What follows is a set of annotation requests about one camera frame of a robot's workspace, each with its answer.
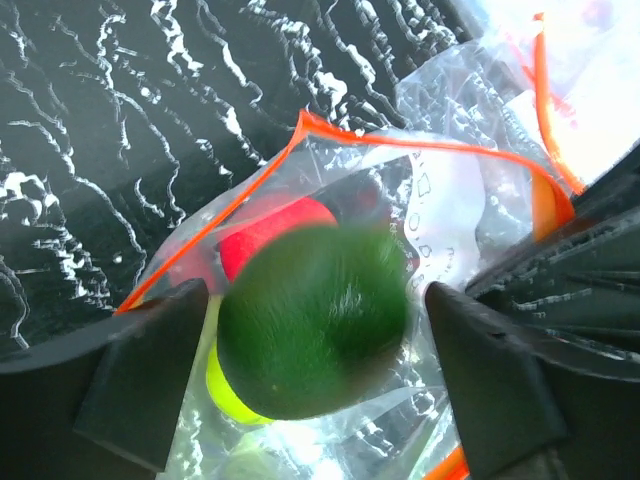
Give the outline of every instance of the plastic wrap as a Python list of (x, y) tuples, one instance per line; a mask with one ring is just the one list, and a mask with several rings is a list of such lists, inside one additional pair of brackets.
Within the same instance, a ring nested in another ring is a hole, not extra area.
[[(569, 188), (549, 157), (510, 108), (521, 92), (502, 62), (478, 41), (453, 46), (427, 61), (395, 87), (396, 108), (413, 130), (446, 135), (490, 149), (520, 154)], [(535, 178), (508, 162), (480, 165), (487, 208), (477, 232), (482, 249), (496, 255), (531, 232), (531, 191)]]
[[(527, 185), (522, 190), (518, 175), (499, 183), (485, 179), (482, 166), (506, 163), (526, 176), (534, 171), (541, 188)], [(573, 214), (562, 189), (522, 157), (436, 134), (358, 136), (303, 112), (283, 152), (167, 239), (120, 311), (194, 277), (205, 278), (213, 296), (223, 295), (229, 281), (220, 242), (303, 198), (322, 203), (338, 224), (388, 228), (405, 251), (413, 328), (395, 367), (382, 387), (352, 407), (303, 421), (243, 424), (218, 409), (207, 392), (205, 370), (216, 326), (211, 315), (169, 464), (159, 480), (422, 478), (454, 449), (459, 451), (422, 300), (426, 286), (439, 280), (463, 287), (483, 262), (507, 248), (504, 238), (521, 235), (491, 228), (484, 218), (487, 198), (504, 208), (519, 198), (533, 204), (534, 212), (542, 202), (544, 208), (537, 211), (545, 212), (544, 217), (532, 216), (531, 208), (525, 215), (525, 223), (538, 232)], [(522, 215), (518, 208), (512, 216)]]
[[(640, 137), (635, 121), (640, 58), (634, 48), (640, 42), (640, 4), (484, 0), (483, 9), (487, 23), (481, 44), (524, 90), (511, 103), (512, 111), (531, 137), (576, 176), (574, 190), (592, 184)], [(546, 65), (536, 65), (540, 48), (539, 63)], [(541, 120), (545, 108), (548, 121)]]

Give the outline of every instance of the green ball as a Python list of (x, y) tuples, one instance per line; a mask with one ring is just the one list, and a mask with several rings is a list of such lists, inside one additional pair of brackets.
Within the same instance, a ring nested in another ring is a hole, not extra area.
[(406, 259), (385, 230), (313, 226), (267, 245), (220, 306), (217, 348), (236, 395), (271, 419), (357, 402), (409, 327)]

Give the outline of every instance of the yellow ball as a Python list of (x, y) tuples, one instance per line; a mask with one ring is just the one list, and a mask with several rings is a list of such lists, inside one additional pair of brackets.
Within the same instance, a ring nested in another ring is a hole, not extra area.
[[(219, 298), (213, 297), (209, 304), (210, 309), (207, 312), (207, 323), (210, 324), (212, 329), (215, 328), (214, 325), (217, 326), (219, 300)], [(206, 382), (207, 390), (213, 403), (236, 422), (244, 425), (265, 425), (273, 422), (273, 420), (252, 411), (235, 394), (220, 367), (216, 340), (214, 340), (213, 347), (209, 352)]]

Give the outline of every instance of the white label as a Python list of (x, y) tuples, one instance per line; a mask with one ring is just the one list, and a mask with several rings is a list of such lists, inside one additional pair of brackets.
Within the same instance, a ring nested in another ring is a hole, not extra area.
[(461, 288), (477, 271), (485, 189), (474, 155), (422, 150), (410, 158), (413, 188), (404, 234), (420, 263), (408, 292), (421, 300), (431, 282)]

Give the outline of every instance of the orange plastic strip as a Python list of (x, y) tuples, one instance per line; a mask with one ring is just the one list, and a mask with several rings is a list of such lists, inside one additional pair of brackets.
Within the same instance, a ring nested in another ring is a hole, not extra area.
[(208, 223), (201, 231), (195, 234), (189, 241), (187, 241), (182, 247), (180, 247), (160, 268), (154, 271), (145, 281), (143, 281), (129, 297), (118, 307), (116, 313), (122, 313), (129, 310), (149, 289), (171, 268), (171, 266), (182, 257), (185, 252), (190, 248), (193, 248), (204, 237), (206, 237), (211, 231), (218, 227), (229, 215), (231, 215), (242, 203), (249, 198), (260, 186), (265, 182), (271, 174), (280, 167), (287, 156), (293, 151), (309, 133), (335, 140), (343, 144), (350, 145), (394, 145), (398, 147), (409, 148), (427, 148), (431, 150), (445, 150), (454, 152), (466, 152), (478, 155), (485, 155), (488, 157), (499, 158), (502, 160), (508, 160), (512, 163), (516, 163), (527, 167), (532, 173), (539, 175), (546, 179), (553, 192), (555, 210), (557, 215), (558, 225), (562, 225), (573, 218), (573, 205), (571, 201), (562, 191), (562, 188), (554, 181), (554, 179), (547, 173), (540, 165), (528, 160), (524, 157), (516, 155), (510, 152), (501, 152), (497, 150), (490, 150), (486, 147), (480, 147), (477, 145), (466, 145), (456, 143), (445, 142), (418, 142), (401, 140), (397, 138), (384, 137), (381, 135), (363, 135), (359, 136), (354, 132), (344, 131), (338, 127), (335, 127), (324, 119), (302, 111), (298, 118), (298, 124), (293, 133), (291, 141), (284, 148), (284, 150), (276, 157), (276, 159), (265, 169), (265, 171), (251, 183), (246, 190), (238, 195), (227, 207), (220, 212), (210, 223)]
[(436, 468), (427, 473), (422, 480), (465, 480), (469, 476), (469, 467), (464, 459), (462, 447), (456, 447)]
[(540, 126), (540, 134), (544, 142), (551, 163), (562, 175), (562, 178), (574, 193), (580, 195), (584, 192), (586, 185), (573, 174), (571, 169), (564, 163), (562, 152), (553, 134), (552, 118), (553, 102), (549, 89), (549, 76), (547, 72), (546, 40), (544, 34), (544, 13), (537, 13), (533, 17), (534, 21), (541, 24), (540, 32), (536, 35), (533, 47), (534, 61), (534, 84), (536, 92), (536, 115)]
[[(535, 87), (536, 76), (533, 73), (533, 70), (531, 69), (531, 67), (529, 67), (528, 65), (529, 62), (524, 58), (524, 55), (516, 45), (516, 42), (513, 39), (513, 36), (511, 36), (509, 33), (506, 33), (505, 37), (507, 39), (507, 42), (509, 43), (511, 52), (515, 55), (516, 60), (520, 63), (520, 66), (522, 67), (522, 72), (524, 73), (524, 76), (531, 83), (531, 85)], [(565, 102), (562, 98), (560, 98), (553, 92), (550, 92), (550, 97), (551, 97), (551, 101), (553, 102), (553, 106), (555, 107), (556, 110), (562, 113), (562, 115), (564, 115), (565, 117), (571, 117), (575, 114), (574, 108), (571, 105), (569, 105), (567, 102)]]

